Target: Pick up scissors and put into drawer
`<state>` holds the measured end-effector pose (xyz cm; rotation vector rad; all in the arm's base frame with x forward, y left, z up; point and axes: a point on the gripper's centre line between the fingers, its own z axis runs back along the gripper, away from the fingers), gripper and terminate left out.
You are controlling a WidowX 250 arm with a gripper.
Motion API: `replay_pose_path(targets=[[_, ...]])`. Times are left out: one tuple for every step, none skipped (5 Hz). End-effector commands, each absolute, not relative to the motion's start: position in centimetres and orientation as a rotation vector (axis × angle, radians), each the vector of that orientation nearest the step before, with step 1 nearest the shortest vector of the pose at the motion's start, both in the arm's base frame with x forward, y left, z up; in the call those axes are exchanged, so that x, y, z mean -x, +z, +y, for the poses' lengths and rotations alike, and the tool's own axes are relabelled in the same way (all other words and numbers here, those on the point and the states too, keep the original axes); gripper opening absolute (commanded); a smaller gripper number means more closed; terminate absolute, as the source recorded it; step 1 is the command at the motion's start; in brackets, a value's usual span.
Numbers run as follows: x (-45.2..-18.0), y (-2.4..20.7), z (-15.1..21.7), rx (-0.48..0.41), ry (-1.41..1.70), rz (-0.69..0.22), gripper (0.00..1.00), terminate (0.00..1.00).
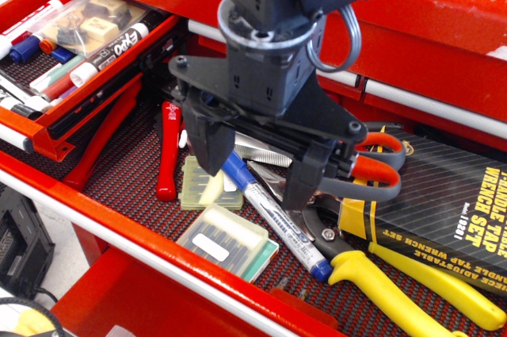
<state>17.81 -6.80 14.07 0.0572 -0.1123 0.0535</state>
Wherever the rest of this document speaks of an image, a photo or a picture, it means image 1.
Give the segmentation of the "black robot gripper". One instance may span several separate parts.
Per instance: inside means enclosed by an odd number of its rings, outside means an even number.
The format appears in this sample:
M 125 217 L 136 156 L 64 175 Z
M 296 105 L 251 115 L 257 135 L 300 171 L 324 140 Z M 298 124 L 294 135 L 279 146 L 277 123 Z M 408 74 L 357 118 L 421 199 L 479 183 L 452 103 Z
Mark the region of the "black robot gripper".
M 236 132 L 267 144 L 310 141 L 293 154 L 284 190 L 284 209 L 300 210 L 323 178 L 336 176 L 337 164 L 329 161 L 337 144 L 346 157 L 364 141 L 365 126 L 324 92 L 308 58 L 319 49 L 324 28 L 318 21 L 277 33 L 236 17 L 221 28 L 225 57 L 171 59 L 193 154 L 208 174 L 222 168 Z

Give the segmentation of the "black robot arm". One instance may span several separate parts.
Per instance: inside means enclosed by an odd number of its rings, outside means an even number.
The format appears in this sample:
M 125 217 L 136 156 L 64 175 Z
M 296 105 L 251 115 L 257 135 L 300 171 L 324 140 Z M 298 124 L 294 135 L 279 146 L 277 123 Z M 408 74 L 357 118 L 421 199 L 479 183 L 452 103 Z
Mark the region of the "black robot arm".
M 326 16 L 338 11 L 349 32 L 349 68 L 361 49 L 356 0 L 222 0 L 217 18 L 223 59 L 178 56 L 174 100 L 199 164 L 223 169 L 241 132 L 292 155 L 283 209 L 301 209 L 328 173 L 349 174 L 367 130 L 320 87 Z

